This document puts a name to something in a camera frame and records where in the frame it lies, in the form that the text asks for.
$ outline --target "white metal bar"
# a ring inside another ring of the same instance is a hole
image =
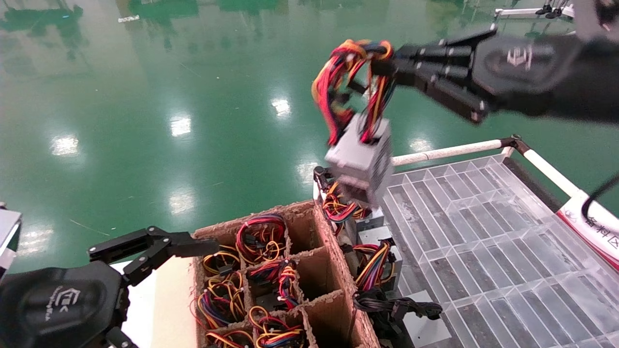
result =
[[[529,160],[533,165],[555,183],[569,197],[574,197],[580,189],[574,185],[569,179],[561,174],[555,167],[546,162],[540,155],[533,150],[528,150],[523,154],[524,158]]]
[[[535,14],[537,9],[495,9],[495,15],[523,15],[523,14]]]
[[[501,141],[499,139],[496,139],[490,141],[476,142],[475,144],[460,145],[454,147],[447,147],[445,149],[417,152],[416,154],[396,156],[391,158],[391,163],[393,163],[393,166],[397,167],[399,165],[413,164],[434,159],[443,159],[445,157],[472,154],[474,152],[494,150],[500,148]]]

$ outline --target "wire bundle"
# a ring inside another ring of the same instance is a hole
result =
[[[241,260],[238,258],[235,247],[220,245],[218,252],[202,259],[202,266],[207,277],[217,276],[221,273],[226,273],[223,275],[227,276],[232,274],[232,271],[238,271],[241,268]]]
[[[284,249],[285,231],[286,222],[281,215],[252,217],[236,234],[236,250],[249,264],[275,260]]]
[[[322,210],[327,219],[337,224],[336,236],[342,231],[343,224],[347,219],[351,217],[355,220],[365,219],[371,214],[371,210],[362,208],[354,202],[342,203],[340,201],[342,198],[343,195],[338,188],[337,181],[333,181],[322,202]]]
[[[355,245],[353,250],[361,254],[360,268],[363,269],[355,279],[359,291],[368,291],[374,286],[385,284],[393,278],[394,266],[392,261],[389,260],[391,244],[388,241],[381,241],[380,246],[372,244]],[[391,263],[391,272],[387,278],[381,279],[387,261]]]
[[[249,278],[258,283],[270,282],[271,284],[278,284],[279,296],[277,300],[283,301],[286,307],[291,310],[299,305],[292,287],[292,284],[297,279],[296,268],[296,262],[290,259],[275,260],[250,272]]]
[[[346,80],[344,87],[350,82],[365,63],[372,60],[385,60],[393,55],[393,49],[388,41],[372,42],[369,40],[346,40],[333,50],[331,58],[324,65],[318,77],[312,84],[314,102],[324,116],[329,128],[328,144],[337,143],[355,111],[344,108],[338,99],[341,97],[339,89]],[[366,123],[361,133],[361,141],[371,142],[376,126],[380,122],[387,101],[393,93],[394,83],[386,76],[374,76],[371,68],[368,69],[367,87],[370,101],[367,107]]]
[[[270,316],[263,307],[252,307],[249,310],[249,321],[259,333],[256,348],[303,348],[305,345],[305,332],[301,325],[288,326],[282,320]]]
[[[213,341],[218,348],[254,348],[254,339],[243,330],[230,331],[226,334],[207,333],[206,339]]]
[[[243,303],[243,278],[234,272],[226,279],[211,278],[197,300],[197,308],[206,319],[207,329],[217,329],[242,321],[245,317]]]
[[[356,309],[368,312],[388,312],[392,320],[401,320],[406,313],[413,312],[418,317],[427,316],[430,320],[436,320],[443,312],[443,307],[433,302],[415,302],[411,298],[393,298],[388,300],[380,288],[369,291],[357,291],[352,297]]]

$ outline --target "green epoxy floor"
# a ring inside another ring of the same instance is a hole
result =
[[[152,224],[194,230],[310,198],[327,139],[310,83],[334,47],[424,43],[489,25],[505,5],[5,0],[0,201],[25,216],[12,270],[78,266],[88,246]],[[551,22],[534,23],[500,28],[535,35]],[[413,90],[385,116],[396,155],[519,133],[584,189],[619,168],[613,127],[519,115],[473,127]],[[602,202],[619,211],[619,199]]]

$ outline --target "gray power supply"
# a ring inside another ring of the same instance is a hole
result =
[[[393,174],[391,129],[388,120],[378,124],[373,144],[360,142],[365,116],[355,115],[325,160],[331,166],[344,196],[363,207],[379,207]]]

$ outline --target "logo on robotic hand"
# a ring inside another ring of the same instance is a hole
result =
[[[70,306],[77,303],[77,299],[79,298],[80,294],[79,290],[71,288],[60,291],[62,289],[63,286],[59,286],[51,294],[50,301],[47,303],[47,310],[45,311],[45,321],[49,321],[51,319],[51,315],[54,313],[54,309],[60,307],[60,313],[68,313]]]
[[[531,69],[531,60],[533,58],[533,47],[531,45],[527,47],[514,47],[507,52],[507,63],[514,67],[524,65],[524,69],[529,71]]]

